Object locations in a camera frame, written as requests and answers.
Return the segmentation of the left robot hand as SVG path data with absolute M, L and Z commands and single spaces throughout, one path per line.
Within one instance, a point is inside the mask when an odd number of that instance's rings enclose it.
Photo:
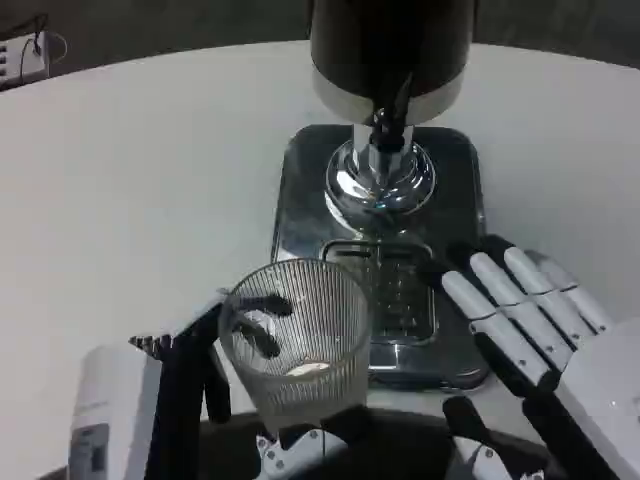
M 83 359 L 74 407 L 69 479 L 291 479 L 328 466 L 363 444 L 373 428 L 361 405 L 298 423 L 281 438 L 200 442 L 200 414 L 231 417 L 230 390 L 214 349 L 224 295 L 177 335 L 133 337 Z

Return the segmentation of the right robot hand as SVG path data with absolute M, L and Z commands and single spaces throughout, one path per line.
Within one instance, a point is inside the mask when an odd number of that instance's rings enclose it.
M 498 235 L 419 278 L 466 320 L 491 371 L 565 472 L 639 476 L 639 321 L 614 320 L 549 257 Z

